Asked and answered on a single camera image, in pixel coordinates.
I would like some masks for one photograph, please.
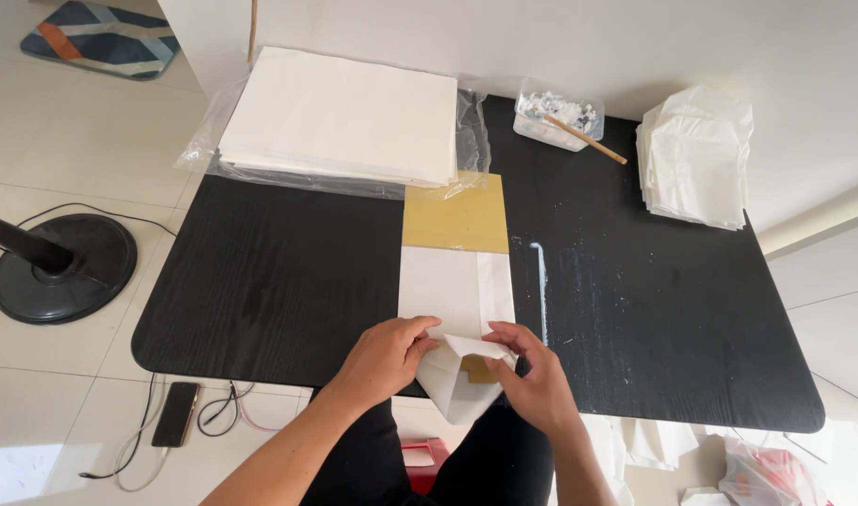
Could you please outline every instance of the left hand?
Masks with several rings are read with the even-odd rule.
[[[413,381],[423,355],[439,346],[426,328],[440,324],[440,318],[417,316],[383,321],[368,329],[325,390],[364,412],[397,394]]]

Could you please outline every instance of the black table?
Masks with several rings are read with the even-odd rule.
[[[648,213],[637,121],[607,118],[628,157],[513,132],[484,103],[502,176],[516,319],[547,338],[583,412],[813,432],[825,420],[748,224]],[[132,339],[161,373],[319,386],[365,328],[397,315],[403,203],[206,176]],[[417,384],[404,395],[425,396]]]

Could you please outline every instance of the wooden stick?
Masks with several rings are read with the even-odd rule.
[[[248,64],[254,59],[254,39],[257,38],[257,0],[251,0],[251,36],[248,37]]]
[[[571,127],[571,126],[567,125],[567,124],[566,124],[566,123],[564,123],[563,121],[558,120],[557,118],[555,118],[555,117],[551,116],[550,114],[546,114],[546,115],[545,115],[545,117],[544,117],[544,119],[546,119],[547,121],[550,121],[550,122],[554,123],[555,125],[557,125],[558,127],[562,128],[563,130],[565,130],[565,131],[567,131],[567,132],[569,132],[569,133],[572,133],[573,135],[575,135],[575,136],[576,136],[576,137],[578,137],[579,139],[581,139],[581,140],[583,140],[583,141],[587,142],[588,144],[590,144],[590,145],[594,146],[594,147],[595,147],[595,148],[597,148],[600,152],[602,152],[603,154],[605,154],[605,155],[607,155],[607,156],[609,156],[609,157],[613,158],[614,160],[618,161],[618,162],[619,162],[619,163],[621,163],[622,165],[626,165],[626,162],[627,162],[628,160],[626,160],[624,157],[622,157],[622,156],[620,156],[620,155],[617,155],[617,154],[616,154],[616,153],[614,153],[613,151],[611,151],[611,150],[607,149],[606,147],[604,147],[601,143],[599,143],[599,142],[595,141],[594,139],[592,139],[591,137],[588,137],[587,135],[585,135],[585,134],[583,134],[583,133],[579,132],[578,130],[576,130],[575,128],[573,128],[573,127]]]

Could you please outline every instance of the black pants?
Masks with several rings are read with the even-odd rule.
[[[441,466],[427,499],[410,490],[389,399],[342,435],[301,504],[545,505],[553,474],[547,437],[513,408],[495,405]]]

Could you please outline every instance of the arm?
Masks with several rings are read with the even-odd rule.
[[[493,332],[482,339],[525,356],[532,367],[521,378],[502,360],[485,359],[516,412],[547,435],[554,449],[560,505],[615,506],[616,499],[594,456],[560,359],[522,325],[504,321],[488,324]]]
[[[367,409],[413,381],[420,358],[438,347],[425,329],[440,323],[433,316],[396,318],[364,332],[320,395],[201,506],[298,504],[344,431]]]

